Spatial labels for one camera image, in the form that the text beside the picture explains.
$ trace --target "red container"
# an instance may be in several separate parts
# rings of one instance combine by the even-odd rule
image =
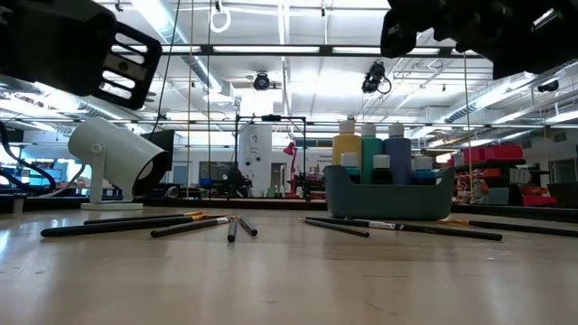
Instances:
[[[486,161],[524,159],[524,152],[519,145],[491,146],[484,148],[484,155]]]
[[[484,156],[484,148],[471,148],[471,163],[483,162]],[[470,149],[463,151],[463,161],[470,164]]]

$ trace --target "computer monitor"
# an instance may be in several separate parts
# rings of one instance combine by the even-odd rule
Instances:
[[[155,132],[151,137],[151,134],[141,135],[146,140],[149,140],[153,144],[158,145],[161,149],[169,152],[169,158],[167,162],[167,171],[172,171],[172,151],[174,150],[174,130],[166,130]]]

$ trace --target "white bottle cap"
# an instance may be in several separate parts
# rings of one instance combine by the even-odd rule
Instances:
[[[358,154],[357,153],[342,153],[341,154],[341,166],[343,167],[358,167]]]
[[[378,131],[376,125],[366,124],[361,126],[361,136],[375,137]]]
[[[394,123],[389,126],[389,137],[390,138],[399,138],[404,137],[404,133],[406,132],[404,125],[401,123]]]
[[[430,171],[434,168],[434,158],[419,155],[414,158],[415,169],[417,171]]]
[[[373,156],[373,168],[389,168],[389,154],[376,154]]]
[[[355,121],[345,120],[340,121],[340,134],[354,134],[355,133]]]

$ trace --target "paint bottle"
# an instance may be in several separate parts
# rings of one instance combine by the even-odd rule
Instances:
[[[333,137],[333,164],[339,165],[342,153],[356,153],[361,165],[361,137],[355,134],[355,121],[340,121],[340,134]]]
[[[342,153],[340,164],[347,170],[347,174],[350,176],[351,181],[356,184],[361,183],[361,169],[359,168],[358,153]]]
[[[371,184],[373,157],[383,153],[383,141],[376,138],[376,125],[361,126],[361,183]]]
[[[415,185],[435,185],[437,172],[433,171],[434,158],[418,155],[414,158],[415,172],[413,181]]]
[[[404,125],[394,123],[389,127],[389,138],[384,141],[384,153],[389,155],[390,169],[395,185],[412,183],[412,144],[404,138]]]
[[[373,171],[371,183],[376,185],[391,184],[391,170],[389,168],[389,155],[376,154],[373,156]]]

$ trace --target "lamp stand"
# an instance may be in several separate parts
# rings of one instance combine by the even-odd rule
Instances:
[[[122,201],[102,200],[102,180],[105,174],[106,150],[101,144],[93,144],[92,152],[92,180],[90,182],[90,203],[82,203],[81,209],[86,210],[136,210],[143,209],[143,203],[133,203],[133,196],[125,194]]]

